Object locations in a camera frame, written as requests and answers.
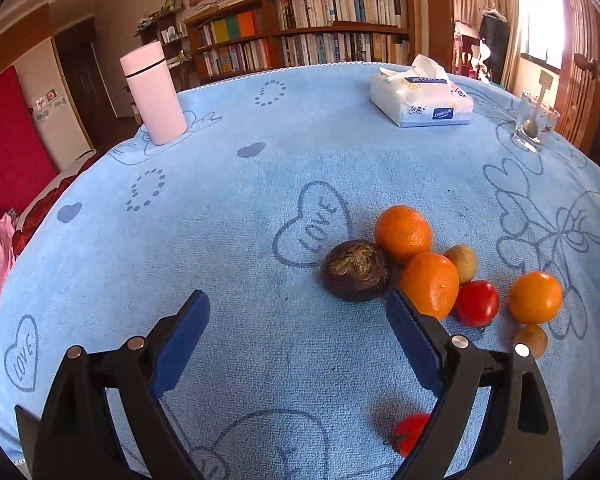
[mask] pink thermos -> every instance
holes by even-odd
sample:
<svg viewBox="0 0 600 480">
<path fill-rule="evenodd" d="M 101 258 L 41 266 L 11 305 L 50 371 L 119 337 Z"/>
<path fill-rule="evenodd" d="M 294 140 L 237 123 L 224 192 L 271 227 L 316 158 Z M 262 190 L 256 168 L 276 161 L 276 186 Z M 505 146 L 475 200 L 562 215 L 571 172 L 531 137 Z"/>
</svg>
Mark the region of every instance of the pink thermos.
<svg viewBox="0 0 600 480">
<path fill-rule="evenodd" d="M 120 59 L 131 95 L 154 144 L 166 144 L 187 129 L 159 41 Z"/>
</svg>

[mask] blue towel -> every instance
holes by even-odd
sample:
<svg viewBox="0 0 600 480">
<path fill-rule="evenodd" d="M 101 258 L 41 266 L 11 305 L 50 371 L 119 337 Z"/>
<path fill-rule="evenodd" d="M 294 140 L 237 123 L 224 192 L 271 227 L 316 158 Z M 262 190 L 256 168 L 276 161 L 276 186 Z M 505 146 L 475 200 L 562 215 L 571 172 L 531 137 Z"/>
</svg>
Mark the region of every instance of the blue towel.
<svg viewBox="0 0 600 480">
<path fill-rule="evenodd" d="M 160 398 L 211 479 L 371 480 L 400 464 L 382 445 L 430 411 L 382 299 L 327 294 L 318 265 L 336 244 L 373 237 L 376 217 L 410 205 L 433 250 L 465 243 L 500 293 L 484 333 L 510 349 L 510 284 L 544 269 L 564 304 L 544 325 L 539 368 L 570 474 L 600 438 L 600 168 L 552 135 L 541 155 L 510 140 L 517 99 L 452 78 L 474 99 L 467 126 L 404 130 L 369 100 L 374 64 L 284 69 L 179 94 L 189 128 L 155 146 L 144 128 L 61 196 L 0 300 L 0 443 L 22 459 L 13 407 L 41 415 L 66 349 L 118 348 L 175 314 L 196 288 L 210 320 Z M 466 464 L 481 390 L 449 468 Z M 111 407 L 130 464 L 144 471 L 120 400 Z"/>
</svg>

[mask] tissue pack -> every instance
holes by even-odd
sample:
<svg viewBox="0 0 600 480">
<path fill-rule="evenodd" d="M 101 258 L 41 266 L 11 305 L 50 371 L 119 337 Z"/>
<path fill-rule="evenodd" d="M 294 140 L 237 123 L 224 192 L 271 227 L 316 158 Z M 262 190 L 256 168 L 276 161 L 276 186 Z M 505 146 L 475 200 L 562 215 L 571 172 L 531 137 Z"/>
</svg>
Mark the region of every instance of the tissue pack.
<svg viewBox="0 0 600 480">
<path fill-rule="evenodd" d="M 401 128 L 468 124 L 474 100 L 433 60 L 418 56 L 413 65 L 406 72 L 380 68 L 372 76 L 371 100 L 376 106 Z"/>
</svg>

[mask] metal screw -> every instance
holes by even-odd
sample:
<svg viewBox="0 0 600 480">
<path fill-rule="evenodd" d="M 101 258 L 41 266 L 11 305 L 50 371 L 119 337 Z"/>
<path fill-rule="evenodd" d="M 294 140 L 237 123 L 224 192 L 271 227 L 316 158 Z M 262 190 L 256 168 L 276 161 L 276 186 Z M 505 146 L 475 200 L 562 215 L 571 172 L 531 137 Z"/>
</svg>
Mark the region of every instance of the metal screw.
<svg viewBox="0 0 600 480">
<path fill-rule="evenodd" d="M 126 342 L 126 346 L 130 350 L 139 350 L 144 346 L 144 337 L 140 337 L 137 335 L 136 337 L 132 337 L 129 341 Z"/>
<path fill-rule="evenodd" d="M 66 356 L 67 356 L 69 359 L 75 359 L 75 358 L 77 358 L 77 357 L 80 357 L 80 355 L 81 355 L 81 354 L 82 354 L 82 348 L 81 348 L 81 347 L 79 347 L 78 345 L 76 345 L 76 346 L 72 346 L 71 348 L 69 348 L 69 349 L 66 351 Z"/>
<path fill-rule="evenodd" d="M 451 342 L 457 348 L 467 348 L 469 346 L 469 340 L 463 335 L 455 335 L 451 338 Z"/>
<path fill-rule="evenodd" d="M 518 343 L 515 347 L 515 350 L 516 354 L 518 354 L 520 357 L 529 357 L 530 351 L 527 345 Z"/>
</svg>

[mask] spoon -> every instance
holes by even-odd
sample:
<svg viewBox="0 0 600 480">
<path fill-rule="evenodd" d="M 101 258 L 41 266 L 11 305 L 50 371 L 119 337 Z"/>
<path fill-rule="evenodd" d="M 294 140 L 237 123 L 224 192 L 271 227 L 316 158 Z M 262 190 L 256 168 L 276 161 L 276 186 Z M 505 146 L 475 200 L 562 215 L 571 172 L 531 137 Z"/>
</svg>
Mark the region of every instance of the spoon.
<svg viewBox="0 0 600 480">
<path fill-rule="evenodd" d="M 542 107 L 542 100 L 544 99 L 544 93 L 547 89 L 551 88 L 551 84 L 554 82 L 554 78 L 544 70 L 540 72 L 540 95 L 538 96 L 538 101 L 536 102 L 536 108 L 534 108 L 534 112 L 531 114 L 523 124 L 522 131 L 530 137 L 531 139 L 535 139 L 538 136 L 538 122 L 536 121 L 536 117 L 538 116 L 538 112 Z"/>
<path fill-rule="evenodd" d="M 527 134 L 532 139 L 535 139 L 538 136 L 538 123 L 536 122 L 536 117 L 538 116 L 538 112 L 540 111 L 540 107 L 542 106 L 542 99 L 544 98 L 544 92 L 546 88 L 543 86 L 540 89 L 540 95 L 538 96 L 538 102 L 536 103 L 536 108 L 534 112 L 531 114 L 523 124 L 522 131 Z"/>
</svg>

